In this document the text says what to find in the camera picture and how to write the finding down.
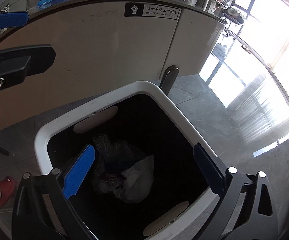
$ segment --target gray marble floor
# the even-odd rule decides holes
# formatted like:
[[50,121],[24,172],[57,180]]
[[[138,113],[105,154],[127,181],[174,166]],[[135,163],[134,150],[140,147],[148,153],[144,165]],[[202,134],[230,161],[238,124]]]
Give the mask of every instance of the gray marble floor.
[[[223,36],[200,74],[178,77],[168,96],[226,165],[249,174],[265,171],[273,189],[281,232],[289,212],[289,106],[263,65],[237,41]],[[53,109],[0,131],[0,145],[11,152],[10,156],[0,155],[0,180],[11,175],[19,182],[27,171],[39,175],[33,150],[39,128],[91,99]],[[216,201],[175,239],[192,239],[215,204]],[[233,227],[237,213],[238,209],[227,231]]]

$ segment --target window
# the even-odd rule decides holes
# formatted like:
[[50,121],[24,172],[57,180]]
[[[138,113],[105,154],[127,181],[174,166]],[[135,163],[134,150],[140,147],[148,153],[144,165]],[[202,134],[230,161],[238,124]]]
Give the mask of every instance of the window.
[[250,45],[267,63],[289,38],[289,6],[282,0],[233,0],[246,17],[244,25],[229,30]]
[[203,68],[199,72],[199,75],[202,77],[202,79],[205,82],[211,76],[213,70],[215,69],[218,63],[219,63],[219,60],[215,56],[210,54],[208,59],[206,60],[206,63],[203,65]]

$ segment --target foot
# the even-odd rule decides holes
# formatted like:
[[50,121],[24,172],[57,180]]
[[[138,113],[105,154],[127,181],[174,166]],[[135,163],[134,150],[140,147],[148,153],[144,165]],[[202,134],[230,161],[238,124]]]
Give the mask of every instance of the foot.
[[5,180],[0,181],[0,208],[2,208],[15,191],[15,181],[12,177],[6,177]]

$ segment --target black plastic bracket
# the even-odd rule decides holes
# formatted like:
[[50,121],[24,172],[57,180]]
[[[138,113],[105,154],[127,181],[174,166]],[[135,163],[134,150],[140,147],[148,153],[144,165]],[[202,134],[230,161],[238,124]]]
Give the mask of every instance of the black plastic bracket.
[[[224,163],[219,157],[208,155],[200,143],[195,145],[193,155],[212,192],[218,194],[220,200],[192,240],[278,239],[277,213],[263,171],[249,175],[228,167],[224,172]],[[222,235],[243,192],[246,192],[246,197],[236,224],[232,231]]]
[[[26,76],[45,72],[54,62],[51,45],[24,46],[0,50],[0,90],[22,83]],[[0,153],[9,152],[0,147]]]
[[[60,169],[54,169],[44,176],[33,177],[29,173],[24,175],[12,213],[12,239],[96,240],[79,218],[70,201],[64,197],[62,180],[63,175]],[[56,230],[46,208],[43,194],[50,198],[52,208],[66,235]]]
[[169,94],[178,74],[179,74],[179,69],[177,68],[177,66],[174,66],[174,65],[168,67],[165,70],[163,77],[161,79],[160,85],[159,85],[159,88],[162,90],[163,93],[165,93],[166,95]]
[[[209,155],[200,143],[195,145],[193,156],[220,200],[192,240],[278,239],[277,213],[263,171],[249,175],[240,173],[235,167],[226,167],[220,158]],[[12,215],[13,240],[96,240],[62,193],[64,175],[60,169],[53,169],[44,176],[24,175]],[[242,192],[246,192],[246,197],[237,222],[232,231],[222,234]],[[58,226],[51,218],[43,194],[50,198]]]

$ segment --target plastic bag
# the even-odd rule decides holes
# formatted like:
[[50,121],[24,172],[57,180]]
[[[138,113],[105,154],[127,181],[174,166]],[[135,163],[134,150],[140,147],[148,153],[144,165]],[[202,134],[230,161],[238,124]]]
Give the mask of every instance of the plastic bag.
[[124,179],[121,173],[146,157],[141,150],[126,141],[112,144],[107,134],[95,136],[93,141],[99,152],[92,180],[92,187],[97,194],[113,191],[120,186]]
[[139,203],[150,193],[153,183],[153,155],[135,163],[122,172],[126,178],[120,187],[113,190],[116,198],[125,203]]

